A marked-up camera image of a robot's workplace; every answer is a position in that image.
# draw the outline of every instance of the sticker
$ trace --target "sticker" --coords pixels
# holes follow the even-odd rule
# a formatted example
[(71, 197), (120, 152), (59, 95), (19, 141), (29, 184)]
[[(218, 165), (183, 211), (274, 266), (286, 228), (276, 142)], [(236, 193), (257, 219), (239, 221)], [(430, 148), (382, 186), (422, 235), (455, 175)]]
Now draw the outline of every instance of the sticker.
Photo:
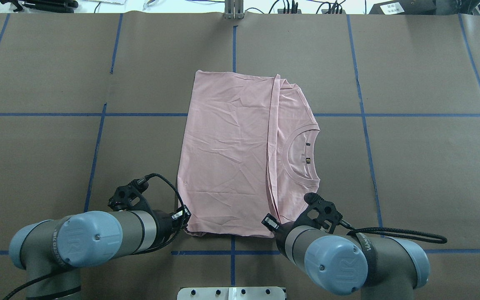
[(382, 9), (382, 12), (385, 13), (385, 15), (395, 15), (396, 13), (405, 12), (399, 2), (385, 4), (379, 7)]

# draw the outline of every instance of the neckline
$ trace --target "neckline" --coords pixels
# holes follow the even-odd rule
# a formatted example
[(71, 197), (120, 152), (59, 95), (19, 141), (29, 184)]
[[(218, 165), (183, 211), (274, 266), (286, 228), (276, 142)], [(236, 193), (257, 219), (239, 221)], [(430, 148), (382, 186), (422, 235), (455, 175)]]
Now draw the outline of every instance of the neckline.
[[(294, 170), (292, 170), (292, 167), (290, 166), (290, 161), (288, 160), (288, 152), (290, 151), (290, 147), (292, 146), (292, 143), (294, 140), (302, 133), (305, 131), (310, 131), (314, 130), (314, 140), (312, 141), (311, 145), (308, 148), (308, 151), (306, 154), (311, 158), (311, 162), (309, 164), (309, 169), (310, 169), (310, 174), (312, 178), (307, 178), (303, 177), (299, 174), (297, 174)], [(314, 141), (316, 140), (316, 137), (318, 136), (318, 133), (320, 132), (320, 127), (318, 127), (318, 124), (310, 124), (310, 125), (304, 125), (299, 128), (297, 128), (291, 135), (289, 135), (288, 139), (284, 143), (284, 146), (282, 148), (282, 153), (281, 153), (281, 160), (284, 164), (284, 169), (286, 170), (286, 173), (297, 183), (303, 184), (305, 186), (318, 186), (320, 183), (320, 179), (318, 178), (318, 175), (316, 174), (316, 167), (314, 165)]]

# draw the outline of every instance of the white mounting plate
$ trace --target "white mounting plate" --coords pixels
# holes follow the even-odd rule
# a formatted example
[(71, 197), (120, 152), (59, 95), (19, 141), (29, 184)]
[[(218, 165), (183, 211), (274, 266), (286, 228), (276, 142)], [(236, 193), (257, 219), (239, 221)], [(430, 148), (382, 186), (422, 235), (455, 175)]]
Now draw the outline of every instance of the white mounting plate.
[(280, 287), (182, 288), (177, 294), (177, 300), (286, 300), (286, 289)]

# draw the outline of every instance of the blue joint cap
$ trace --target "blue joint cap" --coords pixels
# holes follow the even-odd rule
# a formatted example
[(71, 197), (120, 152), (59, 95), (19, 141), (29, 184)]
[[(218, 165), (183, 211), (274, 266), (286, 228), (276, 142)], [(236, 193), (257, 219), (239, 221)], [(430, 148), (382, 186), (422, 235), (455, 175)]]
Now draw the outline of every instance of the blue joint cap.
[(82, 268), (110, 260), (120, 249), (120, 222), (104, 211), (88, 211), (70, 217), (57, 234), (57, 249), (67, 264)]
[(366, 281), (368, 263), (362, 250), (352, 241), (327, 235), (307, 248), (305, 272), (321, 288), (336, 295), (349, 295)]
[(21, 263), (20, 259), (20, 253), (21, 253), (21, 246), (23, 245), (23, 242), (27, 238), (27, 235), (33, 231), (36, 226), (47, 222), (47, 221), (52, 221), (52, 220), (43, 220), (41, 222), (27, 225), (24, 228), (21, 228), (13, 237), (12, 240), (10, 241), (10, 245), (8, 246), (8, 256), (10, 256), (10, 259), (12, 260), (12, 263), (18, 267), (21, 268), (22, 270), (25, 270), (25, 267)]
[(415, 289), (421, 288), (429, 280), (429, 275), (431, 274), (431, 265), (429, 264), (429, 258), (425, 251), (415, 242), (409, 240), (395, 239), (388, 237), (398, 242), (407, 251), (408, 256), (412, 259), (414, 267), (416, 268), (417, 273), (417, 282)]

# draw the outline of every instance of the pink t-shirt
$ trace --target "pink t-shirt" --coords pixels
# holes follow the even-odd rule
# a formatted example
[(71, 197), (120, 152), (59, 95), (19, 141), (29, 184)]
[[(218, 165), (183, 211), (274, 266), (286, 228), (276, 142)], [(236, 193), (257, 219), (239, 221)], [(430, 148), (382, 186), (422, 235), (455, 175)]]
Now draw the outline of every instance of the pink t-shirt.
[(272, 237), (261, 220), (295, 220), (316, 192), (319, 127), (301, 89), (275, 77), (196, 72), (177, 185), (188, 231)]

